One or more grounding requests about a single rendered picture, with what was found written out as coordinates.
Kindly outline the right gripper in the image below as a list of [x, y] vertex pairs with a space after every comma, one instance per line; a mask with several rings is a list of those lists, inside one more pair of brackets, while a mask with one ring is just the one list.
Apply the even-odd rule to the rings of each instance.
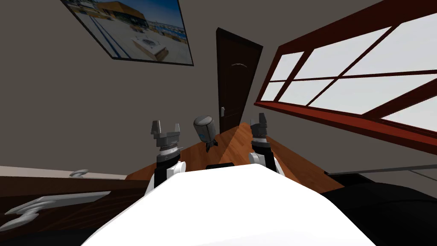
[[267, 136], [267, 120], [264, 113], [259, 113], [259, 123], [254, 119], [250, 120], [251, 133], [253, 138], [264, 138]]

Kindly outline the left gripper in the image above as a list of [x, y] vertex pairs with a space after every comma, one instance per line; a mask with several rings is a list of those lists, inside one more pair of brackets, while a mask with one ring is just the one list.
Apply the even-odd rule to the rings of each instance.
[[157, 147], [169, 146], [176, 144], [179, 141], [180, 136], [180, 124], [175, 124], [174, 132], [161, 133], [160, 121], [152, 121], [151, 135], [153, 135], [156, 140]]

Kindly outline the grey cylinder with black base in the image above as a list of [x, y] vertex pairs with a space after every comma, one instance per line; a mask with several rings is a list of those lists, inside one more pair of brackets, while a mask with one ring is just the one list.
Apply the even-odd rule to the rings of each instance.
[[211, 116], [199, 116], [194, 120], [193, 125], [200, 140], [206, 144], [206, 152], [209, 152], [211, 147], [218, 146], [215, 140], [215, 124]]

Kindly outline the black panelled door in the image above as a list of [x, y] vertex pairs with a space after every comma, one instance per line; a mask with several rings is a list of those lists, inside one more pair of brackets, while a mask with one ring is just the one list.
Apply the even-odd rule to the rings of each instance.
[[[241, 122], [263, 47], [222, 28], [216, 30], [219, 129]], [[220, 116], [221, 107], [225, 114]]]

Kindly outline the red framed window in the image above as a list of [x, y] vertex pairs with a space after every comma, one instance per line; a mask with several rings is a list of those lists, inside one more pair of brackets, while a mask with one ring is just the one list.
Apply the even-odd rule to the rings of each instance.
[[437, 155], [437, 0], [382, 0], [279, 46], [255, 104]]

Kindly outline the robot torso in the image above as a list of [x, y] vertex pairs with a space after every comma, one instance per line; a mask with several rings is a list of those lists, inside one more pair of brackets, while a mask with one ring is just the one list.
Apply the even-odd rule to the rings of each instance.
[[82, 246], [375, 246], [319, 193], [259, 164], [175, 174]]

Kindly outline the dark brown door leaf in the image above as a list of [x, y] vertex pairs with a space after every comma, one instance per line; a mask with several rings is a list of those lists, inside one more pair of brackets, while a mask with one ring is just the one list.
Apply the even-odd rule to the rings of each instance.
[[94, 202], [43, 209], [35, 220], [0, 231], [0, 246], [81, 246], [142, 198], [148, 180], [0, 176], [0, 227], [20, 217], [6, 212], [42, 196], [110, 191]]

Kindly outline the framed landscape wall picture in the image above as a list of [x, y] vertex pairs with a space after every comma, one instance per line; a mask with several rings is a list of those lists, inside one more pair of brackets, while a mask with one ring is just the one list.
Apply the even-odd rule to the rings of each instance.
[[193, 66], [179, 0], [60, 0], [115, 60]]

